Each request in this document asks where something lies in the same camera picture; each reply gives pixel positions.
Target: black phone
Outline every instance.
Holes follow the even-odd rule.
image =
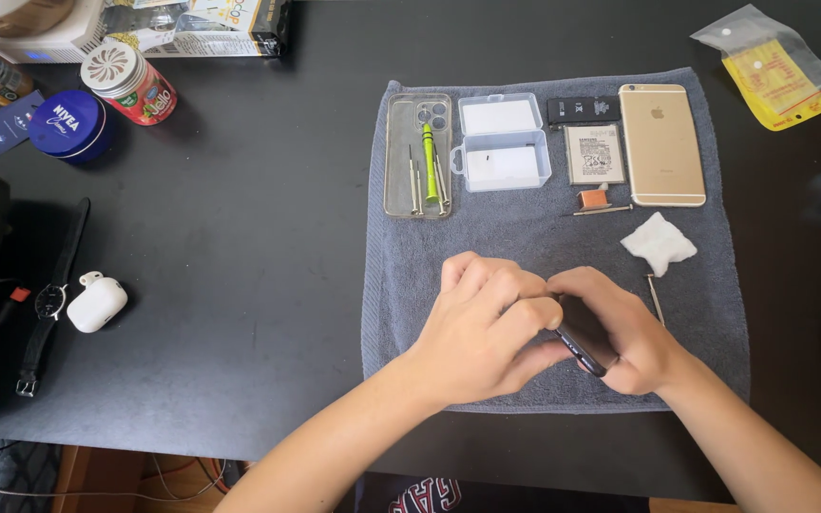
[[[563,294],[559,297],[559,306],[563,307],[563,322],[550,331],[562,339],[588,371],[603,378],[620,358],[610,345],[607,329],[581,297]]]

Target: green screwdriver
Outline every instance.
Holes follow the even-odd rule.
[[[432,157],[432,130],[429,123],[423,123],[423,153],[426,155],[426,203],[439,203],[435,160]]]

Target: gray towel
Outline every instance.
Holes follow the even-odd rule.
[[[591,186],[570,186],[562,132],[547,132],[553,175],[539,189],[467,192],[463,178],[453,176],[452,213],[448,219],[398,220],[382,212],[385,169],[385,121],[389,97],[397,92],[447,93],[458,99],[494,93],[533,92],[544,116],[552,98],[612,96],[628,83],[679,84],[689,93],[699,136],[708,201],[700,208],[641,208],[632,211],[571,216],[576,193]],[[454,116],[454,145],[462,142]],[[630,202],[628,184],[610,186],[614,205]],[[746,316],[737,283],[734,246],[724,215],[721,171],[708,103],[698,77],[685,67],[634,76],[595,76],[501,87],[402,87],[391,82],[382,96],[370,162],[366,283],[360,345],[363,373],[370,377],[416,341],[439,292],[441,263],[473,250],[484,257],[509,258],[543,278],[575,266],[594,266],[638,294],[652,307],[648,263],[629,254],[620,239],[654,212],[677,226],[699,248],[683,262],[670,264],[655,281],[667,327],[692,354],[708,364],[746,401],[750,370]],[[550,338],[547,332],[539,336]],[[667,410],[655,394],[621,395],[587,374],[569,359],[541,373],[518,393],[458,404],[450,410],[495,414],[603,414]]]

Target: ziplock bag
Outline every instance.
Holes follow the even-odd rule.
[[[821,60],[792,28],[752,5],[692,36],[717,48],[746,104],[769,130],[783,130],[821,112]]]

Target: white cloth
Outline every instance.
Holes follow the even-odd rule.
[[[636,228],[632,235],[620,241],[634,257],[648,261],[654,275],[664,276],[671,262],[682,262],[698,252],[690,239],[679,228],[655,212],[648,221]]]

